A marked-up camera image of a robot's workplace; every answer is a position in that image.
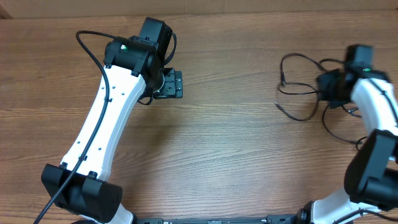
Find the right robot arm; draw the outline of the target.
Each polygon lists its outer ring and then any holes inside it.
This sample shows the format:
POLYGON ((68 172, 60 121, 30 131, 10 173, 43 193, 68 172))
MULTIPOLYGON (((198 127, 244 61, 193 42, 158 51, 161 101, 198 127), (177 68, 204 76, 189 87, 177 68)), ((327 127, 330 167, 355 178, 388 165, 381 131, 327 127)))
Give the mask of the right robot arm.
POLYGON ((382 219, 397 208, 397 101, 387 73, 373 69, 373 48, 350 45, 342 70, 317 78, 318 95, 331 107, 354 103, 367 131, 365 142, 349 164, 343 188, 301 208, 292 223, 352 223, 365 215, 382 219))

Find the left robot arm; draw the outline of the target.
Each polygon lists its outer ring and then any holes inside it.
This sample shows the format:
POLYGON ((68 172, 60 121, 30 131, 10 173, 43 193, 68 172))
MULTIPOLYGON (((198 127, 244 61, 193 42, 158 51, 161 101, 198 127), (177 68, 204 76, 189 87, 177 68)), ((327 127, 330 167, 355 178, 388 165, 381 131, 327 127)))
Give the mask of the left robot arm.
POLYGON ((122 188, 109 183, 113 158, 136 104, 183 96, 182 73, 169 67, 176 46, 173 30, 151 17, 137 36, 110 37, 103 61, 96 62, 101 83, 76 141, 59 165, 42 172, 50 205, 83 223, 136 222, 121 203, 122 188))

